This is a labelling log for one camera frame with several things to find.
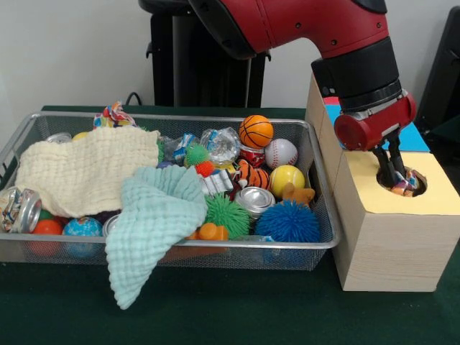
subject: white wall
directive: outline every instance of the white wall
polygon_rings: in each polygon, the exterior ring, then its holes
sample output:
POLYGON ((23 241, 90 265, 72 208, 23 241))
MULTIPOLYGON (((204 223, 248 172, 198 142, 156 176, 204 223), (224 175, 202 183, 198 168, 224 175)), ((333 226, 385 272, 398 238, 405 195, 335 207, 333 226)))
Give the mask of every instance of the white wall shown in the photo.
MULTIPOLYGON (((456 4, 387 0, 402 83, 418 100, 456 4)), ((136 0, 0 1, 0 147, 45 104, 110 104, 131 91, 151 104, 149 40, 150 16, 136 0)), ((310 63, 318 56, 307 40, 272 50, 263 106, 305 107, 310 63)))
POLYGON ((4 121, 15 127, 45 104, 111 104, 132 91, 152 103, 149 41, 136 0, 0 1, 0 146, 4 121))

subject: wooden box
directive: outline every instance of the wooden box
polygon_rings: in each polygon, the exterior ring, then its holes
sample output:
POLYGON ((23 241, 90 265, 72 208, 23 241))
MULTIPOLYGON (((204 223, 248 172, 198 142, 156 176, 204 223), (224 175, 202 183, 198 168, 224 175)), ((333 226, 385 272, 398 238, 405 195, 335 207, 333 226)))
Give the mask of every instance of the wooden box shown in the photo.
POLYGON ((342 149, 314 79, 305 119, 316 129, 344 229, 333 252, 342 288, 434 291, 460 237, 460 197, 435 157, 402 152, 428 185, 405 198, 379 185, 372 153, 342 149))

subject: tiger plush toy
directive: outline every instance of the tiger plush toy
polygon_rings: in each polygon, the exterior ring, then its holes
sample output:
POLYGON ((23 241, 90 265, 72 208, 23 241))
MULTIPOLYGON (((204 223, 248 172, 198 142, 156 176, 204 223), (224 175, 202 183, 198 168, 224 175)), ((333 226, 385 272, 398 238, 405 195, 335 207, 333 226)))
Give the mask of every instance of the tiger plush toy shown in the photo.
POLYGON ((268 189, 270 186, 270 176, 268 172, 262 169, 252 167, 246 160, 238 161, 239 169, 235 174, 235 181, 241 186, 245 187, 259 187, 268 189))

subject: silver can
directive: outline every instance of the silver can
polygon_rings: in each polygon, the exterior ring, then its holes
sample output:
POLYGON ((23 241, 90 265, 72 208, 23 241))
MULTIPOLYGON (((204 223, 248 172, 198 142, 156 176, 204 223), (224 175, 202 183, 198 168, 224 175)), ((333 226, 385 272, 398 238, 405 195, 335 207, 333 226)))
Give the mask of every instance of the silver can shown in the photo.
POLYGON ((65 142, 71 142, 72 136, 69 133, 57 133, 51 137, 46 138, 47 142, 57 142, 58 144, 64 144, 65 142))
POLYGON ((0 233, 11 231, 21 208, 20 196, 16 187, 0 190, 0 233))
POLYGON ((38 192, 31 189, 24 189, 19 197, 19 204, 21 208, 10 232, 30 234, 37 226, 42 210, 42 200, 38 192))
POLYGON ((116 225, 116 222, 118 221, 118 217, 120 215, 117 214, 116 216, 113 216, 106 221, 102 227, 102 234, 103 236, 107 237, 110 234, 110 231, 112 231, 116 225))
POLYGON ((247 209, 252 219, 258 219, 276 201, 271 192, 258 187, 246 187, 235 195, 235 202, 247 209))

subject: green spiky ball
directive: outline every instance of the green spiky ball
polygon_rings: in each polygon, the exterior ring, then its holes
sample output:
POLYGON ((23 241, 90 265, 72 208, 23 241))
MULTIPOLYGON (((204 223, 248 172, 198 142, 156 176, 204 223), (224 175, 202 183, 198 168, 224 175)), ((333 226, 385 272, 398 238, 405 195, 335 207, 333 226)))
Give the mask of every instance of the green spiky ball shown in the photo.
POLYGON ((185 154, 184 166, 191 167, 209 160, 209 151, 200 144, 192 145, 187 148, 185 154))
POLYGON ((158 162, 161 163, 165 159, 165 144, 161 140, 157 140, 158 145, 158 162))
POLYGON ((208 214, 206 223, 223 225, 229 232, 229 239, 249 234, 249 213, 237 203, 232 203, 228 196, 216 194, 206 196, 208 214))

